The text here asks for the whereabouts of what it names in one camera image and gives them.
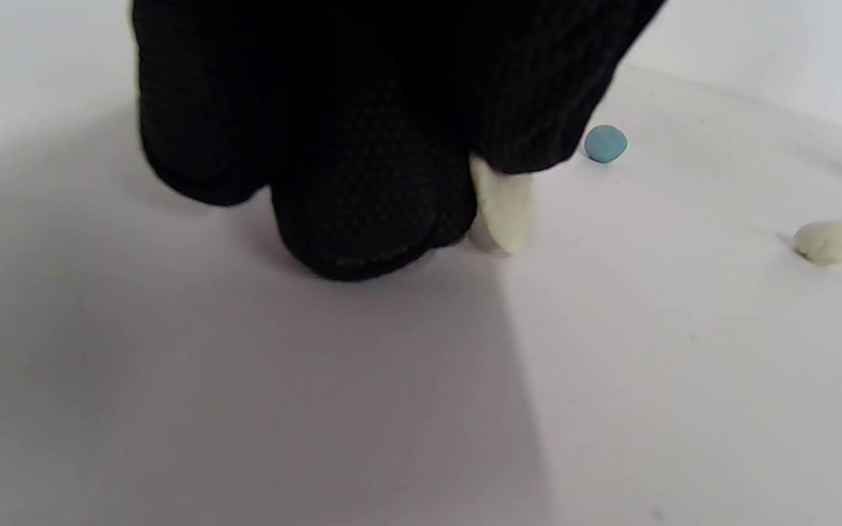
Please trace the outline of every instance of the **black glove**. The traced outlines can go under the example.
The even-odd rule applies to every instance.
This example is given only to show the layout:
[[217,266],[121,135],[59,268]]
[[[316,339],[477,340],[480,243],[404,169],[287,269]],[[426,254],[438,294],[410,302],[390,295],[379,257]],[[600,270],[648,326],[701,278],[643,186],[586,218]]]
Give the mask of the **black glove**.
[[362,280],[462,239],[476,153],[568,159],[662,0],[134,0],[158,176],[231,206],[271,186],[321,276]]

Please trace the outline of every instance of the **white surface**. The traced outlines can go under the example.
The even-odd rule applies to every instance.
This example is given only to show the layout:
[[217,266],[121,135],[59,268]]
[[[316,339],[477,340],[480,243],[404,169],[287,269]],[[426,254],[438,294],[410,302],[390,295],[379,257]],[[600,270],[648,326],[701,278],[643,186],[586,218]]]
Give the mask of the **white surface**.
[[629,62],[842,123],[842,1],[669,0]]
[[60,118],[0,143],[0,526],[842,524],[842,267],[776,237],[842,130],[627,71],[523,253],[344,286]]

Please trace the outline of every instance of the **white wall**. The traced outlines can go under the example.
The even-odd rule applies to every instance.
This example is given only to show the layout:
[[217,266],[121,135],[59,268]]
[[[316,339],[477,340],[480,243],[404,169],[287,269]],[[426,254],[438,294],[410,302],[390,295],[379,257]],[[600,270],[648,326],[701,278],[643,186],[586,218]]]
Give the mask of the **white wall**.
[[842,123],[842,2],[669,0],[629,63]]

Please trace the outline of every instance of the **glove finger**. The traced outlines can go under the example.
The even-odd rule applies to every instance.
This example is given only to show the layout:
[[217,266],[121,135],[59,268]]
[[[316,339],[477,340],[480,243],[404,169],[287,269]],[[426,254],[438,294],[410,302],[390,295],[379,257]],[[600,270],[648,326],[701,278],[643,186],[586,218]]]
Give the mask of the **glove finger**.
[[472,195],[466,151],[434,140],[412,115],[383,14],[360,7],[315,15],[311,132],[298,137],[295,173],[272,186],[287,248],[344,281],[394,272],[453,243],[475,216],[475,201],[462,197]]
[[472,149],[505,173],[548,169],[572,156],[619,60],[660,4],[451,2],[455,16],[440,17],[441,53]]
[[144,151],[184,196],[240,204],[287,163],[297,60],[287,11],[270,11],[134,0]]

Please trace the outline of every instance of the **blue clay ball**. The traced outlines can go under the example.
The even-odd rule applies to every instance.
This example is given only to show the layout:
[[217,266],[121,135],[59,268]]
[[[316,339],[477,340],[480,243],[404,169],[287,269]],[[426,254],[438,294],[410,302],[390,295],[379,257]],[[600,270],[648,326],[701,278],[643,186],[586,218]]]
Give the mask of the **blue clay ball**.
[[587,139],[584,141],[587,156],[603,164],[619,159],[628,147],[629,140],[626,139],[626,134],[615,126],[597,126],[587,134]]

